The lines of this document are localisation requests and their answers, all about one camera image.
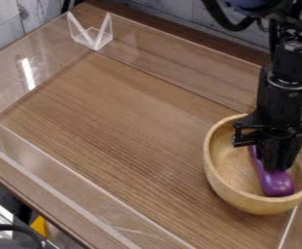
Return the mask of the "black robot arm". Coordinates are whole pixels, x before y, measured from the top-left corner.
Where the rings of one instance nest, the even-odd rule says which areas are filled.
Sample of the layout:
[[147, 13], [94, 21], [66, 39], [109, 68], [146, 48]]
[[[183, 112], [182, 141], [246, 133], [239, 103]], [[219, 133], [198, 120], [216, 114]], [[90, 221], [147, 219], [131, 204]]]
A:
[[232, 123], [232, 145], [254, 146], [268, 172], [284, 171], [302, 148], [302, 0], [200, 0], [228, 31], [268, 22], [271, 62], [260, 68], [254, 111]]

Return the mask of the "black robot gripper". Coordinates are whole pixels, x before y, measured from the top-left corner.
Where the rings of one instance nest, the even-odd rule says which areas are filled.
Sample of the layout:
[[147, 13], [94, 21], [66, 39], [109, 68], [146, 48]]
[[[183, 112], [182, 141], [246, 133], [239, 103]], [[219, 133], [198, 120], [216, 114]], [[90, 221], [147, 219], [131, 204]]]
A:
[[254, 111], [232, 123], [232, 146], [255, 145], [268, 172], [284, 171], [302, 147], [302, 69], [263, 66]]

